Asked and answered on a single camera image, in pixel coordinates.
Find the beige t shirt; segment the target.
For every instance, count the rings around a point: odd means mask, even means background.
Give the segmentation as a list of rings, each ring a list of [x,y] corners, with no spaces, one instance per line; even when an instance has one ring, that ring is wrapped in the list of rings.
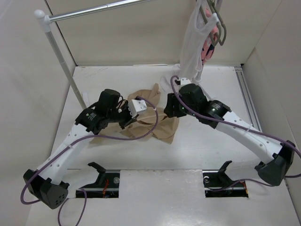
[[[147,99],[156,106],[158,118],[153,108],[148,105],[147,111],[139,116],[136,122],[130,124],[125,129],[121,129],[118,123],[110,123],[108,127],[103,129],[99,134],[115,137],[116,134],[119,133],[127,138],[137,138],[149,132],[143,139],[148,140],[154,137],[162,142],[171,144],[178,129],[179,118],[167,117],[164,113],[164,109],[158,107],[161,97],[159,85],[156,83],[152,89],[138,90],[130,94],[127,99],[132,100],[137,96]]]

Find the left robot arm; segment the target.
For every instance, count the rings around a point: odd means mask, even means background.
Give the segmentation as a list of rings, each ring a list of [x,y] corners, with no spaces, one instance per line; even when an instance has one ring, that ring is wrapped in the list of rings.
[[[88,143],[110,123],[124,129],[146,111],[144,100],[122,100],[119,92],[105,89],[97,102],[84,109],[70,132],[55,152],[36,170],[24,173],[29,192],[51,209],[58,208],[67,198],[75,197],[81,187],[101,186],[105,168],[95,162],[69,173],[68,169]]]

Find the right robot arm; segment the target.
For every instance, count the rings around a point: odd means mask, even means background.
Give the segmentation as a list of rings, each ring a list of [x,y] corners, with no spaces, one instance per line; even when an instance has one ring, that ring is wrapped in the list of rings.
[[[200,86],[181,79],[171,83],[164,113],[169,117],[190,115],[200,123],[216,129],[248,148],[261,161],[255,166],[260,179],[278,186],[293,163],[295,145],[264,134],[246,123],[230,107],[218,100],[208,100]]]

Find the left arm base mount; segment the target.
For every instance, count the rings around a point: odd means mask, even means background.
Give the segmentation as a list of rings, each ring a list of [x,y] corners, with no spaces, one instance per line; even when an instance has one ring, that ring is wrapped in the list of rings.
[[[109,199],[119,197],[120,170],[108,170],[93,184],[82,187],[87,198]]]

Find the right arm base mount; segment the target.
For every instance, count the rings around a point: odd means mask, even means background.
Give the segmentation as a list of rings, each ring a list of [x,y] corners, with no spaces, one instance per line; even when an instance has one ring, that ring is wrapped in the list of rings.
[[[204,170],[202,173],[206,198],[249,197],[245,181],[236,183],[218,170]]]

